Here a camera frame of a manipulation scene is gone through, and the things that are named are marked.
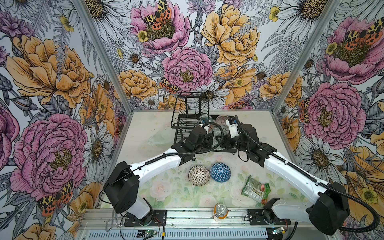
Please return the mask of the grey green patterned bowl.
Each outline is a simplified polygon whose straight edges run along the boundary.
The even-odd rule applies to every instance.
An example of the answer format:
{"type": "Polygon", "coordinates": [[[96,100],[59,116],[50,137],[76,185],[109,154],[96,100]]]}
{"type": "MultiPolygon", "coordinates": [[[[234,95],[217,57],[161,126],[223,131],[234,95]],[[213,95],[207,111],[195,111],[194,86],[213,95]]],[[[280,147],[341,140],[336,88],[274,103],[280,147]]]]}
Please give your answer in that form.
{"type": "MultiPolygon", "coordinates": [[[[224,125],[220,125],[220,127],[223,130],[224,137],[230,135],[229,127],[224,126],[224,125]]],[[[209,131],[208,132],[208,135],[209,135],[208,147],[210,149],[210,148],[213,148],[215,145],[217,145],[220,142],[222,134],[221,134],[220,129],[216,125],[213,125],[213,124],[208,125],[208,131],[209,131]]],[[[223,141],[223,143],[215,149],[215,151],[217,151],[217,152],[224,152],[225,150],[226,150],[225,149],[225,141],[223,141]]]]}

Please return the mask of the mint green bowl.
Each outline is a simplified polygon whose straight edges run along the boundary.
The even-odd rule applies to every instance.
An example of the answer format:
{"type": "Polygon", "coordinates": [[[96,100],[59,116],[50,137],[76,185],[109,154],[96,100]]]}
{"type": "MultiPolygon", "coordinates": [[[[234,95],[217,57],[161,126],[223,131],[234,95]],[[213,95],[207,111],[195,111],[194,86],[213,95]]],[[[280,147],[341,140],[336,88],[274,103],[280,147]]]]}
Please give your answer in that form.
{"type": "Polygon", "coordinates": [[[213,118],[209,115],[201,115],[198,118],[198,125],[205,125],[207,123],[214,122],[213,118]]]}

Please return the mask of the pink striped bowl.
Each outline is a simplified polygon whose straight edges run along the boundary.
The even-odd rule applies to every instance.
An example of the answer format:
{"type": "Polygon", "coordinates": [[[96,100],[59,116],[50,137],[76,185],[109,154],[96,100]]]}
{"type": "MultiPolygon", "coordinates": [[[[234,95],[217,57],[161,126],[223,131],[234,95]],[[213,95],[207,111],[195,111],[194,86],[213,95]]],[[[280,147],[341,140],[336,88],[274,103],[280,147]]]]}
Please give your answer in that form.
{"type": "Polygon", "coordinates": [[[215,123],[220,125],[220,126],[224,126],[226,127],[227,126],[227,123],[226,121],[229,120],[230,117],[229,116],[225,116],[225,115],[220,115],[218,116],[216,119],[215,119],[215,123]]]}

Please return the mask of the brown dotted bowl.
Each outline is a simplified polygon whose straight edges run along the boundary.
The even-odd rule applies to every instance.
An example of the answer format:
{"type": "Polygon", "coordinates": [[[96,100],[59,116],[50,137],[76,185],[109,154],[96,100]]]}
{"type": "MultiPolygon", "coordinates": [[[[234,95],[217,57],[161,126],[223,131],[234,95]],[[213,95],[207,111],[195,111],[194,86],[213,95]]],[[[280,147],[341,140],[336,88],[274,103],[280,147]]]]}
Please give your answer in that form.
{"type": "Polygon", "coordinates": [[[201,165],[193,166],[188,173],[190,183],[197,187],[207,184],[210,177],[209,170],[201,165]]]}

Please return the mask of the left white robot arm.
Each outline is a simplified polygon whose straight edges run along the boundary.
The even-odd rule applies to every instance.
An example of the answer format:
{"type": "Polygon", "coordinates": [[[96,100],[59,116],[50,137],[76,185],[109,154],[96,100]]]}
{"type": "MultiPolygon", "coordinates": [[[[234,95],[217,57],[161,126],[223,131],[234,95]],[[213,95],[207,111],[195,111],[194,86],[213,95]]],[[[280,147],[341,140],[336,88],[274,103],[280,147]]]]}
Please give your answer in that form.
{"type": "Polygon", "coordinates": [[[139,197],[140,186],[163,172],[192,161],[196,155],[215,150],[219,144],[213,146],[213,134],[209,133],[211,124],[198,125],[189,136],[147,161],[131,165],[118,163],[103,188],[115,212],[128,213],[144,222],[151,220],[154,210],[147,200],[139,197]]]}

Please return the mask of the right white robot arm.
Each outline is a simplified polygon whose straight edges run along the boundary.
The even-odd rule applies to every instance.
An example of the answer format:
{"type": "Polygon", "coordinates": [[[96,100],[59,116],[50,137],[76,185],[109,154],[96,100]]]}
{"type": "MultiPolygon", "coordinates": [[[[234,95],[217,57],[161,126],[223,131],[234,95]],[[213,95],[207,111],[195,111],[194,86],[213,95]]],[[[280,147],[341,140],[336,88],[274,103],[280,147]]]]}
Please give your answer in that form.
{"type": "Polygon", "coordinates": [[[341,184],[330,184],[304,171],[271,145],[261,143],[256,129],[250,124],[240,123],[237,117],[226,120],[226,125],[229,135],[225,139],[225,148],[232,147],[245,153],[248,160],[277,174],[308,199],[304,204],[271,200],[265,205],[271,214],[278,219],[311,223],[329,236],[343,226],[350,209],[346,190],[341,184]]]}

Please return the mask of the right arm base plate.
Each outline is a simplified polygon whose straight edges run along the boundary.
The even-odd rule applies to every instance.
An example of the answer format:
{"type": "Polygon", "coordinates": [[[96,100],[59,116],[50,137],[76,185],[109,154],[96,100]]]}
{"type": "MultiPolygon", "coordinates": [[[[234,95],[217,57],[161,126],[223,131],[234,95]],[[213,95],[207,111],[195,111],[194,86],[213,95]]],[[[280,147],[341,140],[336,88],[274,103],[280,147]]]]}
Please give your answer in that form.
{"type": "Polygon", "coordinates": [[[248,209],[245,220],[249,221],[251,226],[289,226],[289,219],[279,219],[271,211],[264,209],[248,209]]]}

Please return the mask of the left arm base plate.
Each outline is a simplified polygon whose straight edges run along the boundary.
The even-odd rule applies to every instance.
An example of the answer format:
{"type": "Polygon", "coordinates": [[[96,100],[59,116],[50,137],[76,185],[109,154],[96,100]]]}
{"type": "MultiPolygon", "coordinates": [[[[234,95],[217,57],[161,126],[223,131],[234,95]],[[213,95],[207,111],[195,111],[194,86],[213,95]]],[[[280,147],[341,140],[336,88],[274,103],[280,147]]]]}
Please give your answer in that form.
{"type": "Polygon", "coordinates": [[[167,222],[167,210],[151,210],[142,219],[127,213],[123,223],[125,227],[164,227],[167,222]]]}

